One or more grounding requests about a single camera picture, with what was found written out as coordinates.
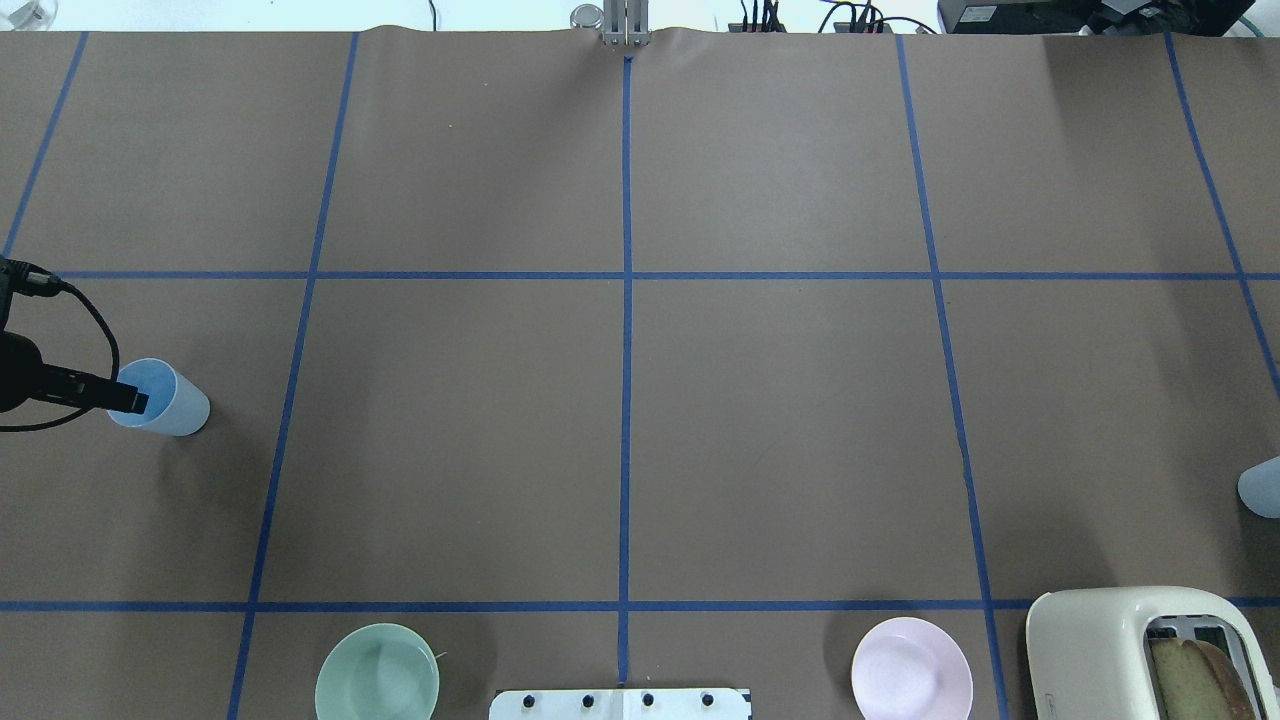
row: white bracket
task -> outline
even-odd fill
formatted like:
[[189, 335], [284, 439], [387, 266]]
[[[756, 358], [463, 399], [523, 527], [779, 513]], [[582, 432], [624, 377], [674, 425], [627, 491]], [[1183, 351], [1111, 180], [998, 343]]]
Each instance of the white bracket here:
[[751, 691], [507, 691], [489, 720], [751, 720]]
[[600, 40], [605, 45], [649, 45], [649, 0], [604, 0]]

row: white toaster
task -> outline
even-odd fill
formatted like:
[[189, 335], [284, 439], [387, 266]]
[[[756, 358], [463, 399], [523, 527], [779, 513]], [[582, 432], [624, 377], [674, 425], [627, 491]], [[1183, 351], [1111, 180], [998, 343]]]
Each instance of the white toaster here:
[[1231, 660], [1260, 720], [1280, 720], [1258, 639], [1226, 600], [1192, 588], [1046, 593], [1027, 615], [1027, 660], [1039, 720], [1161, 720], [1153, 638], [1194, 638]]

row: grid line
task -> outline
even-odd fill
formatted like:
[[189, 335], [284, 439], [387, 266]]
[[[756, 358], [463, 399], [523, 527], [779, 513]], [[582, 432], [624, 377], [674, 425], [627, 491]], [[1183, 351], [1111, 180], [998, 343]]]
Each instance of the grid line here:
[[1000, 657], [1000, 641], [996, 632], [996, 612], [991, 603], [991, 578], [987, 573], [987, 550], [982, 539], [982, 518], [978, 512], [978, 491], [973, 482], [973, 462], [969, 456], [969, 437], [964, 424], [964, 406], [960, 402], [960, 380], [956, 375], [955, 354], [951, 347], [951, 327], [947, 323], [946, 299], [942, 292], [942, 273], [938, 266], [938, 250], [933, 238], [933, 218], [929, 214], [929, 192], [924, 182], [924, 160], [920, 156], [920, 136], [915, 126], [915, 105], [911, 100], [911, 77], [906, 64], [906, 47], [902, 36], [895, 36], [897, 45], [897, 67], [902, 79], [902, 102], [906, 110], [906, 132], [911, 141], [911, 161], [915, 167], [915, 188], [920, 201], [920, 222], [924, 225], [924, 245], [929, 254], [929, 273], [933, 281], [933, 304], [938, 314], [938, 333], [942, 340], [942, 357], [947, 370], [947, 387], [951, 395], [951, 416], [956, 428], [956, 443], [960, 446], [960, 461], [964, 470], [965, 495], [969, 503], [969, 530], [973, 537], [973, 556], [977, 562], [978, 587], [982, 591], [982, 612], [987, 621], [987, 646], [991, 655], [992, 680], [996, 685], [996, 703], [1001, 720], [1009, 720], [1009, 698], [1005, 692], [1004, 661]]
[[[1267, 342], [1265, 328], [1261, 323], [1249, 282], [1275, 282], [1280, 281], [1280, 273], [1245, 273], [1235, 241], [1231, 236], [1226, 213], [1221, 205], [1212, 173], [1199, 142], [1183, 85], [1180, 68], [1178, 64], [1174, 42], [1170, 35], [1165, 35], [1166, 50], [1170, 67], [1174, 74], [1175, 86], [1187, 122], [1192, 146], [1201, 165], [1215, 213], [1217, 215], [1224, 241], [1230, 254], [1235, 272], [1233, 273], [1107, 273], [1107, 272], [943, 272], [938, 265], [937, 249], [934, 243], [932, 218], [928, 205], [928, 193], [924, 181], [924, 168], [920, 154], [915, 111], [910, 91], [910, 77], [906, 60], [906, 51], [901, 37], [896, 38], [897, 59], [901, 76], [904, 102], [906, 109], [908, 132], [913, 152], [916, 188], [924, 236], [929, 255], [929, 270], [888, 270], [888, 272], [735, 272], [735, 270], [704, 270], [704, 272], [636, 272], [632, 265], [632, 223], [631, 223], [631, 82], [632, 58], [623, 59], [623, 86], [622, 86], [622, 234], [623, 234], [623, 270], [622, 272], [452, 272], [452, 270], [320, 270], [319, 261], [324, 243], [324, 233], [328, 220], [329, 202], [333, 192], [333, 181], [337, 170], [338, 152], [342, 141], [344, 117], [356, 63], [360, 33], [352, 33], [348, 51], [347, 68], [343, 81], [342, 97], [339, 101], [338, 118], [335, 122], [333, 145], [330, 149], [329, 167], [326, 172], [321, 206], [316, 223], [316, 232], [312, 245], [311, 261], [307, 270], [69, 270], [60, 273], [68, 279], [305, 279], [302, 310], [294, 343], [293, 361], [289, 372], [288, 387], [285, 391], [284, 407], [278, 433], [276, 451], [273, 460], [271, 477], [269, 482], [268, 497], [264, 509], [262, 525], [259, 546], [255, 555], [255, 566], [250, 587], [250, 597], [246, 602], [186, 602], [186, 601], [0, 601], [0, 612], [223, 612], [243, 614], [244, 625], [239, 652], [237, 656], [236, 676], [233, 680], [232, 698], [228, 708], [228, 719], [232, 720], [238, 714], [238, 703], [243, 689], [244, 671], [247, 666], [248, 651], [252, 638], [253, 621], [257, 614], [306, 614], [306, 612], [616, 612], [618, 616], [618, 683], [625, 684], [628, 674], [628, 614], [635, 612], [835, 612], [835, 611], [923, 611], [923, 610], [955, 610], [975, 611], [982, 610], [986, 616], [988, 643], [991, 650], [992, 669], [995, 675], [997, 700], [1002, 719], [1007, 719], [1007, 701], [1004, 685], [1004, 673], [998, 652], [998, 643], [995, 628], [995, 610], [1025, 610], [1030, 607], [1033, 600], [1009, 598], [995, 600], [991, 596], [989, 579], [986, 566], [986, 552], [982, 541], [980, 518], [978, 512], [977, 493], [973, 479], [973, 469], [969, 455], [966, 432], [964, 427], [964, 410], [960, 401], [959, 382], [955, 369], [955, 359], [951, 347], [951, 334], [947, 322], [947, 313], [943, 299], [943, 281], [1128, 281], [1128, 282], [1238, 282], [1253, 323], [1254, 333], [1261, 345], [1267, 370], [1272, 379], [1274, 388], [1280, 395], [1280, 374]], [[61, 86], [58, 101], [45, 129], [41, 146], [37, 151], [31, 173], [23, 190], [17, 213], [6, 236], [4, 255], [13, 250], [17, 234], [22, 225], [23, 215], [29, 197], [36, 186], [45, 155], [51, 143], [63, 106], [69, 95], [74, 76], [81, 63], [88, 33], [81, 33], [76, 53], [72, 58], [65, 79]], [[297, 379], [301, 368], [306, 332], [310, 319], [311, 302], [317, 282], [340, 282], [355, 279], [381, 279], [381, 281], [621, 281], [623, 283], [623, 363], [622, 363], [622, 416], [621, 416], [621, 478], [620, 478], [620, 556], [618, 556], [618, 600], [614, 601], [549, 601], [549, 602], [398, 602], [398, 601], [353, 601], [353, 602], [261, 602], [260, 591], [262, 570], [266, 559], [268, 541], [270, 536], [271, 519], [275, 507], [275, 496], [279, 486], [280, 471], [284, 460], [284, 446], [287, 443], [289, 421], [292, 416], [293, 400], [297, 389]], [[952, 414], [956, 425], [956, 437], [960, 446], [964, 479], [969, 501], [970, 524], [974, 542], [979, 585], [982, 598], [956, 598], [956, 600], [867, 600], [867, 601], [631, 601], [630, 598], [630, 441], [631, 441], [631, 359], [632, 359], [632, 332], [634, 332], [634, 283], [658, 281], [929, 281], [934, 290], [934, 302], [938, 314], [940, 336], [943, 347], [943, 356], [947, 369], [948, 387], [951, 392]], [[1239, 607], [1280, 607], [1280, 597], [1233, 597], [1229, 598]]]
[[1235, 246], [1231, 236], [1231, 224], [1226, 220], [1226, 210], [1222, 208], [1222, 199], [1217, 195], [1217, 184], [1213, 182], [1213, 173], [1208, 169], [1208, 159], [1204, 158], [1204, 149], [1201, 146], [1199, 132], [1196, 131], [1196, 119], [1192, 117], [1192, 105], [1187, 99], [1187, 87], [1183, 85], [1183, 70], [1178, 64], [1178, 51], [1174, 49], [1174, 36], [1165, 32], [1165, 51], [1169, 54], [1169, 69], [1174, 74], [1174, 86], [1178, 88], [1178, 101], [1183, 108], [1183, 118], [1187, 120], [1187, 135], [1190, 136], [1192, 149], [1196, 151], [1196, 160], [1199, 163], [1201, 174], [1204, 177], [1204, 186], [1208, 190], [1210, 200], [1213, 201], [1213, 213], [1217, 215], [1217, 224], [1222, 231], [1222, 241], [1226, 243], [1226, 252], [1231, 256], [1231, 265], [1235, 268], [1235, 278], [1240, 283], [1240, 293], [1244, 296], [1244, 306], [1249, 311], [1249, 322], [1253, 323], [1253, 333], [1258, 338], [1262, 348], [1262, 359], [1271, 377], [1271, 387], [1280, 397], [1280, 372], [1276, 369], [1275, 357], [1271, 355], [1271, 343], [1267, 341], [1267, 332], [1262, 327], [1262, 318], [1258, 316], [1258, 306], [1253, 301], [1253, 291], [1249, 290], [1249, 278], [1244, 273], [1244, 263], [1240, 260], [1240, 251]]
[[[59, 270], [65, 279], [93, 281], [932, 281], [929, 270]], [[1107, 273], [940, 270], [946, 282], [1239, 282], [1240, 273]], [[1280, 273], [1244, 273], [1249, 282], [1277, 282]]]
[[293, 342], [293, 360], [289, 365], [289, 380], [284, 391], [284, 407], [280, 411], [280, 429], [275, 442], [275, 456], [271, 461], [271, 477], [266, 489], [266, 502], [262, 509], [262, 525], [257, 538], [257, 552], [253, 559], [253, 575], [250, 582], [248, 609], [244, 611], [244, 625], [241, 630], [239, 652], [236, 657], [236, 675], [232, 679], [230, 702], [227, 719], [236, 720], [239, 714], [239, 698], [244, 689], [244, 670], [248, 666], [248, 651], [253, 639], [256, 603], [262, 589], [262, 569], [266, 565], [266, 550], [271, 537], [271, 520], [275, 514], [275, 498], [280, 487], [280, 470], [284, 466], [284, 450], [289, 439], [289, 423], [293, 419], [293, 401], [297, 397], [298, 373], [302, 368], [302, 354], [307, 342], [307, 327], [311, 320], [311, 301], [315, 297], [316, 273], [320, 269], [320, 252], [324, 250], [324, 232], [329, 222], [329, 200], [333, 195], [333, 181], [338, 172], [338, 152], [342, 149], [342, 131], [347, 118], [347, 101], [351, 97], [351, 81], [356, 69], [356, 54], [360, 50], [360, 33], [351, 33], [351, 46], [347, 50], [347, 69], [342, 81], [342, 95], [338, 100], [338, 118], [334, 122], [333, 143], [329, 149], [329, 165], [325, 170], [324, 190], [320, 196], [320, 213], [316, 218], [315, 238], [311, 243], [311, 265], [307, 270], [307, 286], [302, 293], [302, 311], [298, 316], [297, 337]]
[[618, 687], [631, 667], [631, 342], [635, 277], [631, 255], [631, 73], [634, 56], [622, 60], [622, 428], [618, 488]]
[[[1280, 597], [1228, 597], [1236, 607], [1280, 607]], [[995, 610], [1027, 610], [1034, 598], [992, 600]], [[234, 614], [252, 610], [273, 614], [406, 612], [406, 614], [502, 614], [531, 615], [556, 612], [617, 612], [622, 603], [612, 600], [543, 602], [467, 602], [467, 601], [294, 601], [294, 602], [202, 602], [202, 601], [0, 601], [4, 612], [137, 612]], [[634, 600], [631, 612], [897, 612], [982, 610], [982, 598], [919, 600]]]
[[67, 68], [67, 77], [63, 78], [63, 87], [58, 91], [58, 101], [54, 102], [54, 110], [49, 114], [45, 136], [40, 140], [40, 149], [36, 150], [36, 159], [31, 164], [31, 173], [27, 174], [27, 184], [22, 188], [22, 197], [18, 200], [18, 209], [13, 214], [13, 223], [9, 224], [9, 234], [5, 237], [4, 252], [0, 252], [0, 256], [12, 256], [13, 246], [18, 242], [18, 231], [22, 228], [22, 219], [27, 214], [27, 204], [31, 201], [31, 193], [36, 190], [40, 168], [45, 164], [45, 155], [49, 154], [49, 145], [54, 140], [54, 131], [58, 129], [58, 120], [63, 115], [63, 105], [67, 104], [67, 96], [70, 95], [72, 82], [76, 81], [76, 70], [79, 69], [81, 58], [84, 56], [86, 45], [88, 45], [87, 31], [82, 32], [79, 40], [76, 42], [76, 53], [72, 55], [70, 65]]

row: bread slice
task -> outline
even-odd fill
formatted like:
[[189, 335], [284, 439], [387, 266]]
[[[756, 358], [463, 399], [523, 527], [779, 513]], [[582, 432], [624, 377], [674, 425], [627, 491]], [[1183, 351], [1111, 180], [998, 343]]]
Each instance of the bread slice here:
[[1217, 646], [1153, 639], [1151, 661], [1169, 720], [1257, 720], [1239, 673]]

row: wire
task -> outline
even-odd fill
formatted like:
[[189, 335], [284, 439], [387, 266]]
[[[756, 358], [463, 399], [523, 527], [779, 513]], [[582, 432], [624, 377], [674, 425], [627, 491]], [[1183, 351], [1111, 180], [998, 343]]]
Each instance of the wire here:
[[882, 17], [879, 19], [881, 32], [884, 32], [884, 23], [887, 23], [890, 20], [905, 20], [905, 22], [909, 22], [909, 23], [915, 23], [915, 24], [920, 26], [924, 29], [924, 32], [927, 32], [929, 35], [937, 35], [937, 31], [934, 31], [932, 27], [922, 23], [920, 20], [918, 20], [915, 18], [905, 18], [902, 15], [893, 15], [891, 18]]
[[1266, 37], [1266, 35], [1262, 33], [1262, 28], [1260, 28], [1258, 26], [1253, 24], [1253, 20], [1251, 20], [1249, 18], [1245, 18], [1244, 15], [1240, 15], [1239, 23], [1242, 26], [1249, 28], [1249, 32], [1252, 32], [1254, 37]]
[[[93, 316], [93, 322], [97, 323], [99, 328], [102, 328], [102, 334], [106, 336], [106, 343], [111, 347], [111, 377], [110, 380], [114, 383], [120, 375], [120, 346], [115, 342], [115, 334], [111, 333], [111, 328], [108, 327], [106, 320], [102, 314], [97, 311], [97, 307], [90, 302], [88, 297], [79, 291], [78, 287], [69, 282], [63, 282], [63, 290], [76, 296], [76, 300], [81, 301], [81, 305], [88, 310], [88, 314]], [[56, 428], [58, 425], [65, 425], [72, 420], [83, 418], [92, 407], [81, 407], [73, 413], [63, 415], [56, 420], [49, 420], [47, 423], [37, 423], [35, 425], [0, 425], [0, 433], [32, 433], [36, 430], [47, 430], [50, 428]]]
[[818, 32], [820, 33], [822, 31], [827, 29], [827, 22], [831, 20], [831, 15], [835, 15], [836, 10], [845, 6], [849, 8], [850, 12], [849, 19], [852, 20], [854, 15], [858, 14], [858, 10], [855, 9], [856, 6], [852, 3], [835, 3], [831, 5], [831, 9], [827, 10], [827, 17], [822, 18], [822, 24], [818, 26]]
[[[864, 5], [864, 4], [858, 4], [858, 3], [832, 3], [831, 9], [827, 10], [827, 17], [824, 17], [822, 19], [822, 24], [818, 26], [818, 32], [822, 32], [822, 31], [827, 29], [827, 22], [831, 20], [831, 15], [835, 15], [836, 10], [840, 9], [840, 8], [849, 8], [849, 22], [850, 23], [859, 23], [860, 22], [860, 23], [864, 24], [864, 27], [865, 27], [865, 23], [867, 23], [867, 13], [872, 13], [872, 15], [870, 15], [870, 22], [872, 23], [877, 22], [877, 19], [876, 19], [877, 15], [879, 15], [879, 17], [884, 15], [883, 13], [879, 12], [879, 8], [877, 8], [877, 6], [872, 5], [872, 4], [865, 4]], [[858, 19], [858, 8], [863, 8], [863, 19], [861, 20]]]

